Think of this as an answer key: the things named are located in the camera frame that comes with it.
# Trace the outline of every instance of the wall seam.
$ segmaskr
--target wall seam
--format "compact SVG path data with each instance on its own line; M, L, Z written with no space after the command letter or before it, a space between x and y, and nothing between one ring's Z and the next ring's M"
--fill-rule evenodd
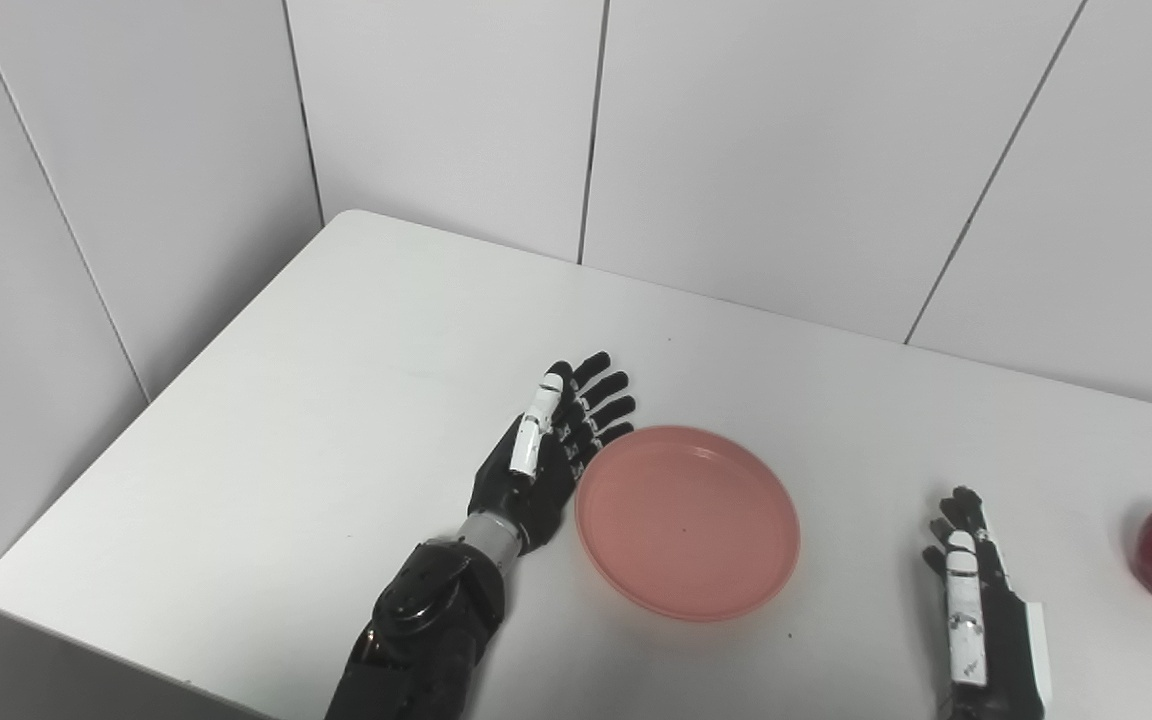
M607 17L612 13L612 0L602 0L602 26L598 32L598 67L594 69L594 106L589 120L589 160L585 162L585 196L579 206L579 242L576 245L576 264L585 264L585 227L589 220L589 191L594 179L594 141L598 141L598 106L602 100L602 59L607 54Z
M145 402L150 402L150 393L145 387L145 382L141 379L141 373L136 370L136 363L132 363L132 356L127 350L127 342L123 340L123 333L119 331L118 323L114 323L114 314L109 310L109 302L105 300L105 293L100 290L100 283L96 282L96 273L92 272L91 263L88 260L86 252L83 252L83 245L78 242L78 234L74 232L73 223L69 222L69 214L65 213L65 205L60 202L60 192L56 192L56 184L52 182L51 174L47 172L47 167L41 160L41 154L38 152L38 146L33 142L33 136L29 132L29 127L24 122L24 115L20 113L20 106L17 105L17 99L15 94L12 93L12 88L8 86L8 79L3 74L3 67L0 65L0 85L3 86L3 92L8 96L8 103L12 106L12 113L17 119L17 124L20 126L20 131L24 134L26 143L29 145L29 152L32 152L33 160L38 165L38 172L41 173L41 181L46 183L47 192L51 194L51 200L54 202L56 211L60 214L61 222L65 223L65 232L69 233L69 240L74 244L74 250L78 252L78 260L83 265L83 272L88 273L88 281L92 286L92 290L96 291L96 300L100 302L101 310L105 313L106 323L109 323L111 331L114 332L114 340L118 342L119 350L123 354L123 361L127 361L128 370L131 370L132 379L136 381L137 389L141 389L141 395L145 399Z
M932 304L932 297L937 295L937 290L940 290L941 281L945 279L945 273L950 268L950 264L954 263L955 256L957 256L958 250L963 247L963 241L968 236L968 232L972 229L972 222L975 215L977 215L980 210L980 205L984 203L984 196L987 195L990 188L993 187L993 181L998 177L998 170L1002 169L1002 162L1007 159L1007 154L1011 152L1011 145L1016 142L1016 137L1020 136L1020 128L1024 126L1025 120L1029 119L1029 112L1033 109L1034 103L1038 100L1039 92L1043 91L1043 86L1047 85L1047 78L1052 74L1052 68L1056 67L1056 60L1060 59L1061 51L1064 51L1064 45L1069 41L1070 35L1074 33L1074 26L1078 24L1078 18L1083 15L1083 8L1087 6L1087 0L1082 0L1078 3L1078 8L1074 10L1074 17L1069 20L1068 26L1064 28L1064 35L1061 35L1060 41L1056 44L1056 50L1053 51L1051 60L1047 60L1047 67L1043 68L1043 75L1038 78L1038 85L1034 88L1032 94L1029 96L1029 101L1025 103L1025 108L1021 111L1020 119L1016 120L1016 126L1011 128L1011 135L1007 137L1007 142L1002 146L1002 154L998 156L998 161L993 164L993 169L990 172L990 176L984 181L984 188L980 188L980 195L977 196L977 200L972 206L972 211L968 213L968 219L963 222L963 229L960 229L958 236L954 240L954 247L950 249L945 258L945 263L941 265L941 272L935 274L935 281L932 282L932 288L927 293L927 297L923 300L923 306L919 306L918 314L914 318L914 324L910 325L909 332L905 333L904 344L909 344L914 341L914 333L918 331L918 324L923 323L923 316L927 312L927 306Z
M287 26L287 48L291 53L291 76L296 78L296 99L301 104L301 127L305 128L305 151L310 156L310 179L314 181L314 199L319 204L319 227L326 225L326 217L323 213L323 192L319 190L319 168L314 162L314 143L310 139L310 115L305 111L305 89L301 85L301 62L296 56L296 37L291 35L291 10L288 9L287 0L283 3L283 24Z

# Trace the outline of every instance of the white table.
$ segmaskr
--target white table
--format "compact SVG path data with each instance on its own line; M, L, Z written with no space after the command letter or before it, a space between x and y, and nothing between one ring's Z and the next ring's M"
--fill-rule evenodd
M317 720L376 594L460 523L538 373L600 348L637 424L715 430L780 475L799 568L751 616L677 623L596 577L568 521L511 576L472 717L929 720L945 657L918 553L955 483L1047 605L1049 717L1152 717L1152 598L1123 555L1152 506L1152 406L361 211L15 544L0 611Z

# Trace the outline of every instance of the pink plate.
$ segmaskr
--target pink plate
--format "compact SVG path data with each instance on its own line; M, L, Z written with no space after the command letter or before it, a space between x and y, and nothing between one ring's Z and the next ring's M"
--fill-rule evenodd
M758 457L698 429L642 429L590 462L576 528L630 600L682 620L726 620L772 600L799 556L799 521Z

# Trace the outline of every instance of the robotic hand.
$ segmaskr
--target robotic hand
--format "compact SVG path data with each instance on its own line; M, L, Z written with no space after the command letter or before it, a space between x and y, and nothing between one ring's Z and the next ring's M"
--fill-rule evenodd
M349 653L328 720L454 720L465 710L473 667L505 619L505 575L553 539L563 506L593 456L630 433L617 423L630 379L597 377L599 353L571 369L554 363L473 479L454 539L416 546L380 593Z
M923 560L945 579L950 637L947 720L1043 720L1051 704L1043 607L1011 591L980 497L954 490L941 501Z

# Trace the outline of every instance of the fingertip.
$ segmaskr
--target fingertip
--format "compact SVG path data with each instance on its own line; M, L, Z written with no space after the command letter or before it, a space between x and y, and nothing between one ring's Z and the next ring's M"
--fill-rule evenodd
M923 562L932 569L933 573L945 577L945 553L942 553L937 547L924 547L923 548Z
M973 488L969 488L967 486L958 486L954 488L954 500L963 505L975 506L975 507L979 507L980 505L983 505L983 502L980 502L980 497L977 495L977 492L975 492Z
M941 514L945 515L945 517L954 524L955 528L968 526L968 518L963 511L963 507L961 507L952 497L947 497L941 501Z
M954 532L954 525L946 518L932 520L929 526L932 528L932 535L941 543L948 541L950 533Z
M602 379L604 382L613 384L613 386L620 387L621 389L630 387L630 374L624 370L617 370L617 372L607 376Z
M568 363L568 361L566 361L566 359L560 359L560 361L558 361L558 363L554 363L553 365L550 365L548 370L545 370L545 374L550 374L550 373L553 373L553 374L556 374L558 377L561 377L563 379L563 382L570 381L570 379L573 377L573 366L571 366L571 363Z
M579 367L573 371L573 381L577 386L584 386L585 382L594 379L604 370L612 366L612 356L607 351L594 353L585 358L584 363L579 364Z

